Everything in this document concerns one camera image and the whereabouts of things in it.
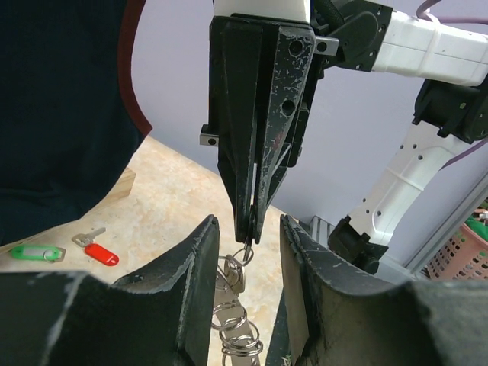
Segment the screw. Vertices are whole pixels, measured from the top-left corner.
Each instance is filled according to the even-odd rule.
[[[327,50],[327,43],[320,42],[319,44],[317,44],[317,51],[325,52],[326,50]]]

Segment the metal bracket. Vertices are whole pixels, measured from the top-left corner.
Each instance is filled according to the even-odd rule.
[[[315,54],[324,56],[335,56],[339,49],[337,38],[316,36]]]

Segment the key ring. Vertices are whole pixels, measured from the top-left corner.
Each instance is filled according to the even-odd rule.
[[[50,250],[50,249],[48,249],[48,250],[45,250],[45,251],[44,251],[44,253],[43,253],[43,258],[44,258],[44,261],[46,261],[46,262],[48,262],[48,263],[56,263],[56,261],[53,261],[53,260],[51,260],[51,259],[48,259],[48,258],[47,258],[47,253],[48,253],[49,251],[51,251],[51,252],[52,252],[52,250]]]
[[[235,252],[233,257],[235,258],[236,255],[238,255],[240,252],[246,252],[246,248],[242,248],[242,249],[238,250],[237,252]],[[252,250],[252,248],[250,248],[249,249],[249,258],[247,259],[247,261],[240,262],[241,266],[246,267],[251,262],[251,260],[253,258],[254,258],[254,250]]]

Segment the red key tag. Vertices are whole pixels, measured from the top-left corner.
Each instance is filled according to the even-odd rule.
[[[88,244],[85,247],[85,253],[96,259],[100,263],[108,265],[109,267],[112,267],[119,262],[119,257],[117,257],[114,253],[106,250],[103,246],[100,246],[96,242]]]

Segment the silver key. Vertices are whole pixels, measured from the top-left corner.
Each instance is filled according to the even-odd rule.
[[[223,273],[235,294],[244,292],[246,289],[246,273],[244,266],[237,259],[231,255],[227,255],[226,262],[223,265]]]
[[[82,248],[85,248],[88,244],[93,243],[93,240],[95,240],[95,237],[103,234],[105,231],[107,231],[104,227],[100,229],[96,229],[95,231],[92,231],[91,233],[88,234],[77,234],[71,238],[71,240],[77,245],[81,246]]]

